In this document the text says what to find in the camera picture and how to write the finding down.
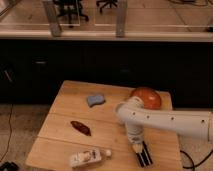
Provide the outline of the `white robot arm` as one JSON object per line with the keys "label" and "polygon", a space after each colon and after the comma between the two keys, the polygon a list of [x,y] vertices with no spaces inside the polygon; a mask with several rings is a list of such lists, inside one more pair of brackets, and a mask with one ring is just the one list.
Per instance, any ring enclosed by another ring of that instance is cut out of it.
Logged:
{"label": "white robot arm", "polygon": [[173,131],[213,143],[213,114],[208,111],[150,110],[143,107],[139,97],[133,96],[118,104],[115,113],[125,125],[131,144],[144,141],[144,127]]}

